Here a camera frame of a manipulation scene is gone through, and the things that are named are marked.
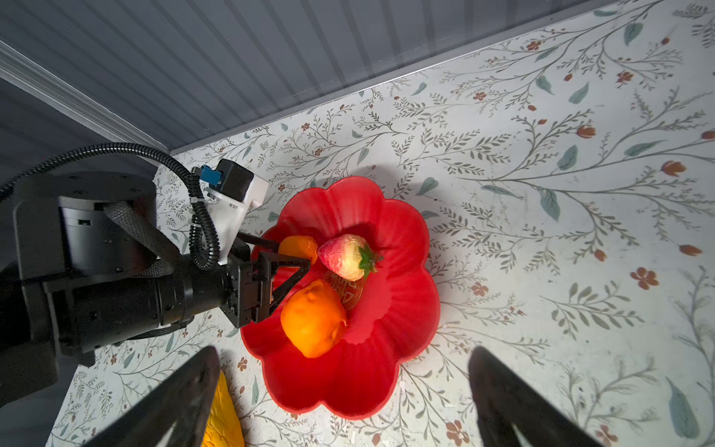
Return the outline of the small fake orange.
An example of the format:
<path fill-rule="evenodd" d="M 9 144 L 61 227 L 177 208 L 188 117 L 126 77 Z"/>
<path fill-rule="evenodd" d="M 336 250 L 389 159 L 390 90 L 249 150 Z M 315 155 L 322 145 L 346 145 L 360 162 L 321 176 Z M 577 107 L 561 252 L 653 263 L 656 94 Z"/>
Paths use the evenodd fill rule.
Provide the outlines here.
<path fill-rule="evenodd" d="M 318 260 L 318 244 L 309 236 L 289 236 L 279 243 L 279 254 L 307 259 L 314 264 Z"/>

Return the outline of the large fake orange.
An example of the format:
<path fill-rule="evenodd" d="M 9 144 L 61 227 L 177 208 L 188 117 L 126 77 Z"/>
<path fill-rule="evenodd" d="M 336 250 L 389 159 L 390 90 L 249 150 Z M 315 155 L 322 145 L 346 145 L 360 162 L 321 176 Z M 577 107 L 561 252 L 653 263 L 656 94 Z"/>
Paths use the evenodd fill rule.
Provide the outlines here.
<path fill-rule="evenodd" d="M 309 359 L 337 344 L 347 328 L 347 316 L 337 291 L 318 279 L 283 305 L 280 323 L 290 342 Z"/>

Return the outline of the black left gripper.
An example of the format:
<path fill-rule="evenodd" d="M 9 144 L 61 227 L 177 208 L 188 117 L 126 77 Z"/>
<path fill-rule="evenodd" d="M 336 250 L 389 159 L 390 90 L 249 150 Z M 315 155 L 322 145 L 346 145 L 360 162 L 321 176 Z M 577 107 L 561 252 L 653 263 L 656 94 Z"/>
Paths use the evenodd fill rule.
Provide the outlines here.
<path fill-rule="evenodd" d="M 305 258 L 264 251 L 244 261 L 197 268 L 189 256 L 156 260 L 156 320 L 177 326 L 220 309 L 234 327 L 259 323 L 274 313 L 309 273 Z M 87 446 L 199 446 L 220 377 L 216 348 L 206 346 Z"/>

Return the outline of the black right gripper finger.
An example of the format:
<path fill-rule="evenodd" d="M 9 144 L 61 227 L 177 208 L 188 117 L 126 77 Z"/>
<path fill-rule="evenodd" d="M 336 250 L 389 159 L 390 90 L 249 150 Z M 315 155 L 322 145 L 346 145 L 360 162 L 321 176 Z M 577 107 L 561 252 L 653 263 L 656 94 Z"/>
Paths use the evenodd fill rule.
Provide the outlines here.
<path fill-rule="evenodd" d="M 483 346 L 472 351 L 468 379 L 485 446 L 597 446 L 508 366 Z"/>

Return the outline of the fake strawberry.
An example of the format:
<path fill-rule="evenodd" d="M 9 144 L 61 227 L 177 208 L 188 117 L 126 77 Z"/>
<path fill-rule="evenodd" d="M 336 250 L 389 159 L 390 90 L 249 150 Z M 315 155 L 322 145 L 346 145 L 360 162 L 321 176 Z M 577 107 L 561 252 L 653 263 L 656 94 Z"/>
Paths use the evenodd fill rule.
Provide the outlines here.
<path fill-rule="evenodd" d="M 353 282 L 368 279 L 384 259 L 365 238 L 351 234 L 325 242 L 318 249 L 318 258 L 335 275 Z"/>

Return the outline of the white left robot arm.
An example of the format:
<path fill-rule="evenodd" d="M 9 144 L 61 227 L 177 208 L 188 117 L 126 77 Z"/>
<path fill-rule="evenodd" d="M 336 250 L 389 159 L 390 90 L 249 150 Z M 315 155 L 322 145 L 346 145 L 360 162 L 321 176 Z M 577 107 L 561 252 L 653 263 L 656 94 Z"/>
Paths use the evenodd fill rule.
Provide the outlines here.
<path fill-rule="evenodd" d="M 273 241 L 236 233 L 196 267 L 156 228 L 156 188 L 119 172 L 36 174 L 11 194 L 17 258 L 1 273 L 1 400 L 54 385 L 59 356 L 184 329 L 220 309 L 236 328 L 269 318 L 309 272 Z"/>

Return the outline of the yellow fake squash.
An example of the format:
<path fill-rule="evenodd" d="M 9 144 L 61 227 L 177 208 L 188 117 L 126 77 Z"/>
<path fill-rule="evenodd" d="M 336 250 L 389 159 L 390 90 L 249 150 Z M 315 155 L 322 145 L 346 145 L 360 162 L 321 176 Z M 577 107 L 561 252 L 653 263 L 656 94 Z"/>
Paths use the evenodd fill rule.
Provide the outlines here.
<path fill-rule="evenodd" d="M 225 374 L 220 372 L 202 447 L 244 447 L 245 441 Z"/>

